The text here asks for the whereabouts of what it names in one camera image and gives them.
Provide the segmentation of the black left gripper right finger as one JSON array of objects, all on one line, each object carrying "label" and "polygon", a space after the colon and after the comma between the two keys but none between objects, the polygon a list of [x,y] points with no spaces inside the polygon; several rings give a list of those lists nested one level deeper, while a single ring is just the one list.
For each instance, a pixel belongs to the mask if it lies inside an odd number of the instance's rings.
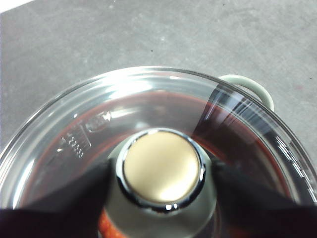
[{"label": "black left gripper right finger", "polygon": [[256,183],[223,162],[212,164],[217,200],[231,238],[315,238],[317,208]]}]

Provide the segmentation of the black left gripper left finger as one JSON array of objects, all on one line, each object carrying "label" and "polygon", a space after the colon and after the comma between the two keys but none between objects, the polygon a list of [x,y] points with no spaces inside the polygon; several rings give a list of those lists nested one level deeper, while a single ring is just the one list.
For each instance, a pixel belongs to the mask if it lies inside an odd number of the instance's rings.
[{"label": "black left gripper left finger", "polygon": [[2,238],[96,238],[111,168],[101,164],[22,208],[0,211]]}]

